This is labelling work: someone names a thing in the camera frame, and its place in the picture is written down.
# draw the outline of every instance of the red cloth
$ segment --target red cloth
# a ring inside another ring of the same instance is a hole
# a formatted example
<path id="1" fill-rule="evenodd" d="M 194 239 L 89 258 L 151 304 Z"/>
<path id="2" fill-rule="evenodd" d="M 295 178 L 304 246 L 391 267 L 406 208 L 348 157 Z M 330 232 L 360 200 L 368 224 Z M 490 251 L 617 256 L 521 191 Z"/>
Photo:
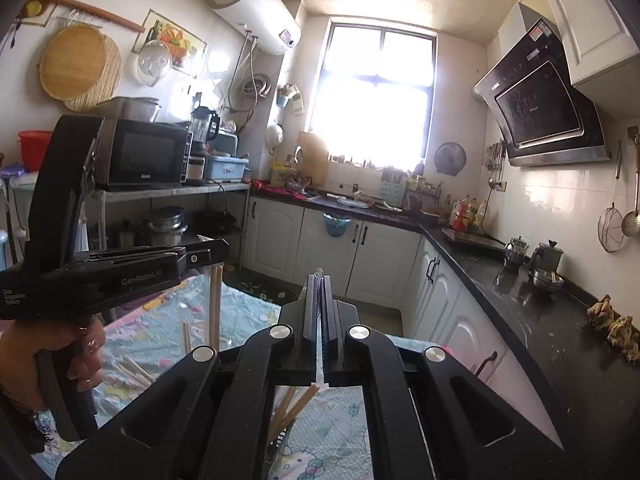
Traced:
<path id="1" fill-rule="evenodd" d="M 288 196 L 290 198 L 295 198 L 297 200 L 306 200 L 306 196 L 297 191 L 293 191 L 292 189 L 287 189 L 286 187 L 275 187 L 270 186 L 270 184 L 265 184 L 260 180 L 252 180 L 251 187 L 254 190 L 266 191 L 267 193 L 275 193 L 278 195 Z"/>

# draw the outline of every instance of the black countertop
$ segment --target black countertop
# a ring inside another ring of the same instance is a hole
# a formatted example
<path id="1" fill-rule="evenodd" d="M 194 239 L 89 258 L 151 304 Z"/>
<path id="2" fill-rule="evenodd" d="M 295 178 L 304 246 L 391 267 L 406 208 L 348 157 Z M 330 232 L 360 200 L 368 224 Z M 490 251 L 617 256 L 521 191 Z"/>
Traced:
<path id="1" fill-rule="evenodd" d="M 518 359 L 584 478 L 610 479 L 627 468 L 636 468 L 630 478 L 640 478 L 640 367 L 588 324 L 586 309 L 594 298 L 584 291 L 576 294 L 581 300 L 568 293 L 541 294 L 524 267 L 518 273 L 503 270 L 495 253 L 454 246 L 439 228 L 409 216 L 356 210 L 326 197 L 304 202 L 254 195 L 424 234 Z"/>
<path id="2" fill-rule="evenodd" d="M 298 200 L 287 195 L 281 195 L 264 190 L 255 190 L 251 192 L 252 196 L 260 198 L 268 198 L 269 200 L 276 200 L 278 202 L 284 202 L 287 204 L 293 204 L 300 207 L 306 207 L 308 209 L 316 209 L 318 211 L 334 212 L 354 218 L 356 220 L 364 220 L 369 222 L 375 222 L 378 224 L 384 224 L 391 227 L 398 227 L 405 229 L 406 231 L 413 231 L 415 233 L 422 233 L 422 227 L 418 225 L 415 218 L 406 214 L 397 214 L 389 211 L 384 211 L 377 207 L 369 207 L 367 209 L 360 209 L 357 207 L 350 207 L 339 203 L 336 199 L 328 198 L 323 195 L 315 197 L 313 200 Z"/>

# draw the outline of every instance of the red basket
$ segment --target red basket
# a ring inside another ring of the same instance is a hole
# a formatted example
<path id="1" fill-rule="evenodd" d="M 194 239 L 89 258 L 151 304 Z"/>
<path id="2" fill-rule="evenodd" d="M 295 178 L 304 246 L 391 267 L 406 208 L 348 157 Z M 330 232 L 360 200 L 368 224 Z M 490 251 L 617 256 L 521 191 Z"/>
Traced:
<path id="1" fill-rule="evenodd" d="M 51 132 L 43 130 L 27 130 L 18 133 L 22 161 L 27 171 L 40 171 L 50 139 Z"/>

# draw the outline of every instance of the microwave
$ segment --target microwave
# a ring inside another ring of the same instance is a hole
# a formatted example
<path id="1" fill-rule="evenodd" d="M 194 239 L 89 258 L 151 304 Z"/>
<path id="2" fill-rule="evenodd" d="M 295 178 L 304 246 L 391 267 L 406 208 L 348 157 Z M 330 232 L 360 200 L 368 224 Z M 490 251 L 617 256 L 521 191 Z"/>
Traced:
<path id="1" fill-rule="evenodd" d="M 180 186 L 191 134 L 184 126 L 105 120 L 96 150 L 95 183 L 107 190 Z"/>
<path id="2" fill-rule="evenodd" d="M 540 19 L 476 85 L 512 166 L 610 160 L 593 102 L 571 85 L 562 41 Z"/>

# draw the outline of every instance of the stainless steel pot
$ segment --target stainless steel pot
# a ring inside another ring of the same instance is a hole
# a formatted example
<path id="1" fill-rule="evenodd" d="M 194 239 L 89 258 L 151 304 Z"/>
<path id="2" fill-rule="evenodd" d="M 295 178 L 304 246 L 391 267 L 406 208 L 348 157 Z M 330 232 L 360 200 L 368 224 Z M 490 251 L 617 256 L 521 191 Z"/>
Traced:
<path id="1" fill-rule="evenodd" d="M 129 119 L 152 123 L 160 111 L 155 97 L 114 97 L 96 105 L 92 113 L 105 119 Z"/>
<path id="2" fill-rule="evenodd" d="M 189 228 L 187 224 L 181 225 L 179 228 L 165 233 L 153 233 L 151 231 L 146 232 L 146 236 L 149 239 L 149 244 L 153 246 L 158 245 L 180 245 L 182 243 L 182 234 Z"/>
<path id="3" fill-rule="evenodd" d="M 507 267 L 519 267 L 527 257 L 529 245 L 521 237 L 513 237 L 504 247 L 504 264 Z"/>
<path id="4" fill-rule="evenodd" d="M 146 230 L 164 234 L 179 229 L 184 224 L 184 209 L 178 206 L 167 206 L 145 211 L 140 215 Z"/>

